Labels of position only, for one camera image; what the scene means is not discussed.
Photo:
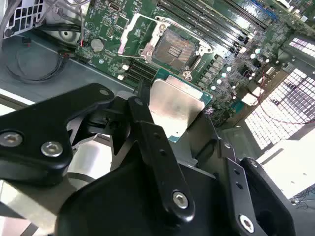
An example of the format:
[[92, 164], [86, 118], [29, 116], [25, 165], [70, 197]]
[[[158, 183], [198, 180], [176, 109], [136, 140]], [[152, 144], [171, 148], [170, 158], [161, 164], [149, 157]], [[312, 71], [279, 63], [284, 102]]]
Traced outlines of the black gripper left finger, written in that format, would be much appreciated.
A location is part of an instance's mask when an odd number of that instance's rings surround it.
[[92, 83], [0, 118], [0, 176], [50, 186], [60, 183], [72, 147], [93, 128], [114, 138], [114, 153], [141, 160], [150, 194], [141, 200], [163, 219], [190, 222], [195, 203], [162, 127], [137, 96], [116, 97]]

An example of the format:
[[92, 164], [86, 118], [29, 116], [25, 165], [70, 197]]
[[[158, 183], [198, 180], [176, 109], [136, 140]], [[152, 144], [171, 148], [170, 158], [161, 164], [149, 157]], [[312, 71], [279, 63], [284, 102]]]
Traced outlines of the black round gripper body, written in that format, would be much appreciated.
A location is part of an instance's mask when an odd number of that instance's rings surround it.
[[195, 217], [175, 226], [159, 212], [141, 160], [112, 171], [81, 188], [58, 215], [58, 236], [230, 236], [233, 234], [218, 183], [210, 175], [181, 165], [195, 201]]

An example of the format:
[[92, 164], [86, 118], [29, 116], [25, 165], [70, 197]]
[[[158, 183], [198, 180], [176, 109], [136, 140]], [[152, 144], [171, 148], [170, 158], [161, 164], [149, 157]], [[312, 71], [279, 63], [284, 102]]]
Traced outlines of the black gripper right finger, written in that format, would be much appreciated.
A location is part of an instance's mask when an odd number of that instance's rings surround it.
[[213, 174], [219, 206], [233, 236], [295, 235], [292, 205], [254, 159], [238, 160], [231, 144], [200, 113], [187, 128], [197, 168]]

